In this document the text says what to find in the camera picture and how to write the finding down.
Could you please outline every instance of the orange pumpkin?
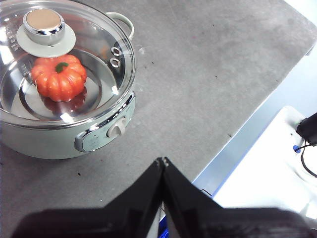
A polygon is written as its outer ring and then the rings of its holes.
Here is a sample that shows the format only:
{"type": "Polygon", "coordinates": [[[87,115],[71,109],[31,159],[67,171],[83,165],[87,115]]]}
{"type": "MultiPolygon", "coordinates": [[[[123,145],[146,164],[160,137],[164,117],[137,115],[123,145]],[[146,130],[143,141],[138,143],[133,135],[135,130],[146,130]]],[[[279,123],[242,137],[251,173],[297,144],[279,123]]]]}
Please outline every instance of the orange pumpkin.
{"type": "Polygon", "coordinates": [[[63,55],[36,59],[31,78],[43,97],[68,102],[84,90],[87,73],[77,57],[63,55]]]}

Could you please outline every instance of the pumpkin stem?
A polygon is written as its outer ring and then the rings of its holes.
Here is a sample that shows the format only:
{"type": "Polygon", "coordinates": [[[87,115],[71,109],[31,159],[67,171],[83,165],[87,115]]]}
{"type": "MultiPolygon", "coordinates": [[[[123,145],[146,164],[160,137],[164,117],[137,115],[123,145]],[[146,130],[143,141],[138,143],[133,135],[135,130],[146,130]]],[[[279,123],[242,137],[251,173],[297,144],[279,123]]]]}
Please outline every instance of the pumpkin stem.
{"type": "Polygon", "coordinates": [[[67,66],[68,66],[68,63],[66,63],[66,62],[61,62],[61,63],[59,63],[58,65],[56,65],[55,71],[56,71],[57,73],[61,73],[61,72],[63,71],[63,67],[67,67],[67,66]]]}

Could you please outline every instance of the glass lid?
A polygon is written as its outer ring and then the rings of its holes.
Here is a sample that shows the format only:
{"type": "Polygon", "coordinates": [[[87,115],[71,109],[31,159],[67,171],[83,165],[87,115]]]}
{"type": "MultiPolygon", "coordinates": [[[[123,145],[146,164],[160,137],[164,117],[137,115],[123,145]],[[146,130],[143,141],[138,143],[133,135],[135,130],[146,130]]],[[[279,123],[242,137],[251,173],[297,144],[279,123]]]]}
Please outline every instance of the glass lid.
{"type": "Polygon", "coordinates": [[[0,8],[1,121],[69,126],[124,103],[135,73],[127,35],[70,0],[5,0],[0,8]]]}

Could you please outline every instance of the chrome trim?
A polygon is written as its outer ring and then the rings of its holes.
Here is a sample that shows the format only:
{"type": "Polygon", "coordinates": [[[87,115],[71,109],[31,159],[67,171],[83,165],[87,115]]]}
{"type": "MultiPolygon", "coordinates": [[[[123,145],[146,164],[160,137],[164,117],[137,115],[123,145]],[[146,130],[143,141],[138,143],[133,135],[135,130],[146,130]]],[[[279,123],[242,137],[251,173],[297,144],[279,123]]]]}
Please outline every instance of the chrome trim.
{"type": "Polygon", "coordinates": [[[31,13],[35,10],[38,10],[38,9],[34,9],[32,11],[29,11],[28,13],[26,13],[23,16],[23,25],[24,25],[24,28],[26,30],[26,34],[28,35],[28,37],[32,41],[34,41],[38,44],[42,44],[42,45],[56,44],[57,42],[60,41],[60,39],[64,36],[64,33],[65,33],[64,18],[58,12],[45,8],[47,10],[53,11],[54,13],[56,13],[59,16],[60,24],[56,28],[48,29],[47,31],[36,29],[36,28],[30,26],[30,24],[27,21],[27,16],[29,13],[31,13]]]}
{"type": "Polygon", "coordinates": [[[83,142],[84,142],[85,137],[87,135],[89,135],[90,133],[104,127],[105,125],[107,125],[108,123],[110,123],[111,121],[116,119],[118,116],[120,116],[121,112],[132,102],[132,100],[134,98],[135,98],[135,95],[134,95],[134,92],[132,92],[132,94],[130,95],[128,100],[114,114],[112,114],[110,117],[105,119],[103,122],[101,122],[99,124],[95,124],[95,125],[91,126],[89,129],[83,131],[82,133],[79,133],[75,138],[75,142],[74,142],[75,149],[78,151],[81,151],[81,152],[89,152],[89,151],[84,150],[84,148],[83,148],[83,142]]]}
{"type": "Polygon", "coordinates": [[[119,68],[121,66],[121,62],[117,58],[111,58],[110,59],[110,64],[114,68],[119,68]]]}
{"type": "Polygon", "coordinates": [[[57,32],[59,32],[62,28],[65,27],[65,21],[64,21],[64,18],[56,11],[54,10],[51,10],[51,9],[47,9],[45,8],[46,10],[50,10],[50,11],[53,11],[54,13],[56,13],[56,15],[59,16],[59,19],[60,19],[60,24],[58,27],[52,29],[52,30],[49,30],[49,31],[39,31],[38,29],[35,29],[33,28],[32,26],[29,25],[28,21],[26,20],[26,17],[29,13],[35,11],[35,10],[39,10],[39,9],[44,9],[44,8],[38,8],[38,9],[33,9],[32,11],[29,11],[28,13],[24,14],[23,16],[23,24],[25,26],[25,28],[30,32],[30,33],[33,33],[33,34],[39,34],[39,35],[52,35],[52,34],[55,34],[57,32]]]}
{"type": "Polygon", "coordinates": [[[119,50],[117,47],[112,47],[111,52],[114,56],[120,56],[122,54],[121,50],[119,50]]]}

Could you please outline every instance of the black cable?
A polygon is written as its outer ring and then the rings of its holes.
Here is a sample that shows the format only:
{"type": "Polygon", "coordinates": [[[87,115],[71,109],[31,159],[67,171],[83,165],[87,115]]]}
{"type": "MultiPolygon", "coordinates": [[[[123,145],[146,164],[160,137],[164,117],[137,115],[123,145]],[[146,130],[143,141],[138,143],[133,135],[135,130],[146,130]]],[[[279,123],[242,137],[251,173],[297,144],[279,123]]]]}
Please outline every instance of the black cable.
{"type": "Polygon", "coordinates": [[[294,150],[294,151],[297,152],[297,151],[299,151],[300,149],[306,148],[306,147],[308,147],[308,146],[312,146],[312,144],[306,145],[306,141],[305,141],[305,145],[304,145],[304,146],[298,147],[298,148],[297,148],[296,150],[294,150]]]}
{"type": "Polygon", "coordinates": [[[302,152],[302,154],[301,154],[302,165],[304,166],[304,169],[305,169],[308,173],[310,173],[312,176],[314,176],[314,177],[317,178],[317,175],[316,175],[314,172],[312,172],[310,169],[308,169],[307,166],[306,166],[306,164],[305,164],[305,162],[304,162],[304,152],[305,152],[306,147],[308,147],[308,146],[306,146],[306,141],[305,141],[305,145],[303,146],[304,149],[303,149],[303,152],[302,152]]]}

